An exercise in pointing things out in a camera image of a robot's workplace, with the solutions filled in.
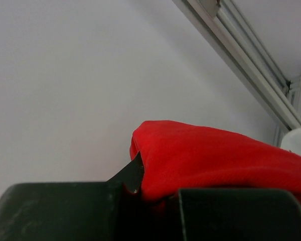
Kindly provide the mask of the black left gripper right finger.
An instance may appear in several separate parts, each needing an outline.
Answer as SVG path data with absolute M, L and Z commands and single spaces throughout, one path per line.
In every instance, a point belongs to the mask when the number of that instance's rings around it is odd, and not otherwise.
M 167 240 L 301 240 L 301 204 L 280 189 L 180 189 L 169 199 Z

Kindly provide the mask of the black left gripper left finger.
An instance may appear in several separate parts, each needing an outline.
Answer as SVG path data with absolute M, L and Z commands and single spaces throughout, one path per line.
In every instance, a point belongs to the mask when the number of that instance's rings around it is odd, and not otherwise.
M 0 198 L 0 240 L 140 240 L 137 155 L 105 182 L 20 183 Z

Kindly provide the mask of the red trousers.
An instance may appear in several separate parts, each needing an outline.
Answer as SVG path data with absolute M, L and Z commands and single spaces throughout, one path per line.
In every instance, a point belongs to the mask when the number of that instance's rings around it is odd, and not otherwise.
M 148 120 L 133 133 L 142 196 L 160 202 L 180 188 L 254 187 L 291 192 L 301 204 L 301 156 L 247 136 L 171 120 Z

